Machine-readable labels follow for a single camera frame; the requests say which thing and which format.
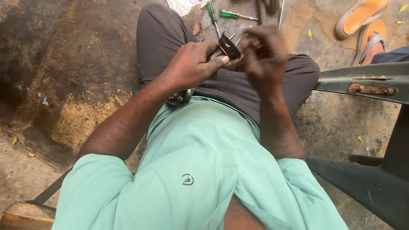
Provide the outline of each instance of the concrete floor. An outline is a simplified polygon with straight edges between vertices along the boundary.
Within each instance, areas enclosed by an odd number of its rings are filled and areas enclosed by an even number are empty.
[[[165,4],[164,0],[153,2]],[[358,34],[339,40],[334,27],[353,2],[286,0],[281,30],[289,51],[310,55],[321,70],[351,65]],[[2,127],[0,134],[0,208],[32,199],[51,184],[72,165],[94,128],[135,95],[136,24],[147,3],[0,2],[0,123],[10,127]],[[404,4],[403,0],[390,2],[381,17],[388,29],[387,51],[408,45],[409,24],[396,24],[407,21],[409,12],[397,15]],[[215,0],[213,5],[216,11],[256,15],[254,0]],[[215,41],[216,32],[206,10],[201,22],[206,40]],[[227,35],[236,33],[232,40],[237,41],[241,30],[255,23],[220,18],[218,25]],[[310,29],[312,40],[307,36]],[[44,96],[45,105],[41,103]],[[293,122],[310,155],[338,160],[351,153],[383,156],[399,109],[400,105],[385,101],[313,92]],[[21,143],[11,146],[12,135]],[[23,144],[36,156],[28,157],[29,150]],[[132,171],[142,150],[143,144],[128,160]],[[390,229],[344,193],[317,179],[350,229]],[[55,205],[55,201],[56,197],[50,204]]]

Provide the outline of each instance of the screwdriver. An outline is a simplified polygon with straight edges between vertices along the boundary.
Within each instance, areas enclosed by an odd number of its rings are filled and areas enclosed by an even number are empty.
[[[207,2],[207,10],[209,11],[211,21],[214,23],[214,26],[216,27],[217,35],[220,38],[219,28],[217,28],[217,23],[216,23],[216,15],[214,15],[214,10],[213,10],[213,6],[211,5],[211,1]]]
[[[254,21],[258,20],[257,18],[240,15],[240,13],[238,13],[238,12],[236,13],[236,12],[226,10],[226,9],[221,9],[220,10],[220,16],[222,16],[222,17],[234,17],[234,18],[245,18],[245,19],[254,20]]]

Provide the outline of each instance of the man's left hand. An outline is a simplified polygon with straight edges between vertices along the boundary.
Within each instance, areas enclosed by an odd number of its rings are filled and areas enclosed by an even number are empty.
[[[156,79],[163,81],[171,92],[191,89],[202,84],[214,72],[223,68],[228,56],[219,56],[206,62],[218,48],[217,42],[189,42],[180,47],[166,70]]]

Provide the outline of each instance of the mint green polo shirt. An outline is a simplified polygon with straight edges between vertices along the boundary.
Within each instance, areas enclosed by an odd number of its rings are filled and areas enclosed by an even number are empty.
[[[164,104],[147,138],[135,176],[117,157],[81,157],[63,182],[52,229],[221,230],[233,193],[266,229],[347,229],[306,163],[277,162],[256,124],[226,104]]]

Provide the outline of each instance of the white paper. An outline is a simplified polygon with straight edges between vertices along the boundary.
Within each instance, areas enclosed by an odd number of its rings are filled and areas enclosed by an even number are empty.
[[[194,5],[200,3],[204,7],[209,1],[211,0],[167,0],[169,7],[182,17],[187,15]]]

